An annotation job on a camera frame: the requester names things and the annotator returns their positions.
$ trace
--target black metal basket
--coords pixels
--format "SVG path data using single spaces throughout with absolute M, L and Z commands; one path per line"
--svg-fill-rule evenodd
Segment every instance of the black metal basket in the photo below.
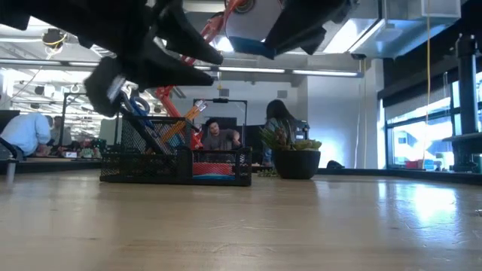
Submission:
M 117 152 L 102 154 L 100 180 L 140 184 L 251 185 L 251 148 L 192 151 L 190 144 L 191 123 L 184 118 L 124 118 L 121 147 Z

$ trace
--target potted plant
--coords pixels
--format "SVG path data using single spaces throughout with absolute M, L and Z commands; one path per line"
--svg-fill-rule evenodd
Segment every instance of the potted plant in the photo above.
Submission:
M 311 179 L 318 170 L 321 142 L 294 141 L 289 123 L 278 122 L 274 131 L 261 129 L 261 140 L 273 151 L 273 162 L 281 178 Z

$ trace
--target person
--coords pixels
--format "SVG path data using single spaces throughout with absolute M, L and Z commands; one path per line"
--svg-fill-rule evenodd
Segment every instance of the person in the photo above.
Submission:
M 53 129 L 52 129 L 52 139 L 53 139 L 54 146 L 59 145 L 61 129 L 62 129 L 62 117 L 55 116 L 55 118 L 53 119 Z M 72 144 L 72 135 L 70 131 L 71 130 L 69 127 L 64 128 L 62 146 L 67 146 Z
M 266 107 L 266 124 L 265 129 L 276 130 L 280 125 L 289 128 L 287 137 L 294 141 L 294 132 L 296 130 L 296 119 L 291 115 L 283 101 L 275 99 Z M 265 144 L 263 144 L 263 166 L 273 166 L 273 152 Z
M 50 141 L 52 117 L 40 113 L 22 114 L 10 120 L 0 135 L 17 149 L 17 159 L 34 154 L 37 149 L 45 149 Z
M 231 151 L 233 147 L 241 145 L 239 133 L 233 129 L 219 129 L 218 121 L 214 118 L 206 121 L 209 135 L 204 140 L 204 150 L 208 151 Z

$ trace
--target wooden table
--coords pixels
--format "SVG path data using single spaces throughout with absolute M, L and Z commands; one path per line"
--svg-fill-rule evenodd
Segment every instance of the wooden table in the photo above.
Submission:
M 0 182 L 1 271 L 482 270 L 482 188 L 387 178 L 252 187 Z

